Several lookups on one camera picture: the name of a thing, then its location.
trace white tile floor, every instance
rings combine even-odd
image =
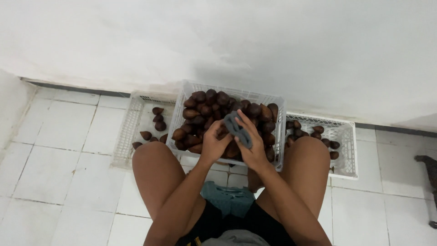
[[[127,98],[41,88],[0,164],[0,245],[142,245],[152,223],[131,171],[109,168]],[[437,139],[357,129],[359,180],[328,180],[319,221],[336,246],[431,246],[437,220],[416,154]],[[185,172],[196,163],[182,158]],[[247,185],[247,168],[207,180]]]

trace hand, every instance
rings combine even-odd
[[[252,147],[250,149],[246,148],[239,141],[238,137],[235,137],[235,141],[240,148],[244,163],[246,163],[249,168],[258,173],[262,170],[262,168],[270,165],[266,157],[266,152],[264,151],[263,139],[258,134],[258,130],[255,125],[246,115],[243,114],[240,109],[237,111],[237,113],[243,121],[239,120],[237,117],[235,117],[235,120],[249,133],[250,138],[252,139]]]
[[[232,141],[232,135],[229,133],[223,139],[217,140],[217,130],[223,124],[223,120],[217,120],[209,127],[208,131],[203,134],[202,154],[200,158],[211,165],[222,156],[226,146]]]

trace person's right hand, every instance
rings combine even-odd
[[[246,129],[252,139],[252,147],[248,149],[239,141],[238,137],[235,137],[235,141],[240,148],[244,163],[255,172],[260,172],[262,168],[268,165],[272,166],[267,160],[263,139],[258,134],[257,128],[240,109],[237,113],[243,121],[239,120],[237,117],[235,117],[235,120],[240,126]]]

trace person's left hand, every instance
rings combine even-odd
[[[224,124],[223,120],[215,121],[203,134],[202,154],[200,159],[208,164],[217,161],[226,149],[226,146],[232,141],[232,135],[228,133],[226,137],[217,140],[217,130]]]

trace gray cloth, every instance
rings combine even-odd
[[[250,138],[249,133],[235,121],[235,117],[241,120],[241,117],[237,114],[237,111],[232,111],[231,113],[227,114],[224,118],[225,126],[232,135],[237,136],[240,139],[240,142],[246,148],[250,149],[252,147],[252,139]]]
[[[257,234],[247,230],[230,230],[219,238],[204,241],[202,246],[269,246],[269,244]]]

